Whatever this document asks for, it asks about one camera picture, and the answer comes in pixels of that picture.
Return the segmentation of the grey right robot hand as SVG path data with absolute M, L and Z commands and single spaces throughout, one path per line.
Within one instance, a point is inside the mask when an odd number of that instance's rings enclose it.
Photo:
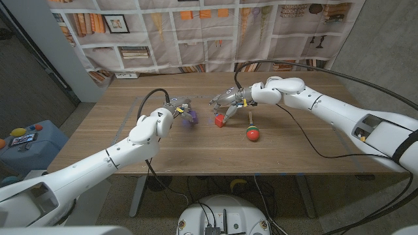
M 246 106 L 255 106 L 257 103 L 253 100 L 251 95 L 251 88 L 238 89 L 237 87 L 230 87 L 226 92 L 216 95 L 209 105 L 214 105 L 213 111 L 215 115 L 218 115 L 218 109 L 220 106 L 229 105 L 226 114 L 223 116 L 222 124 L 236 114 L 239 108 Z

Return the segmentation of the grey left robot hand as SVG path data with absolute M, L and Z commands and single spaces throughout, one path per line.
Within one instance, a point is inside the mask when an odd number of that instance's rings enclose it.
M 182 119 L 193 123 L 195 120 L 191 114 L 191 100 L 185 97 L 171 98 L 168 102 L 163 105 L 164 108 L 169 110 L 173 118 L 180 116 Z

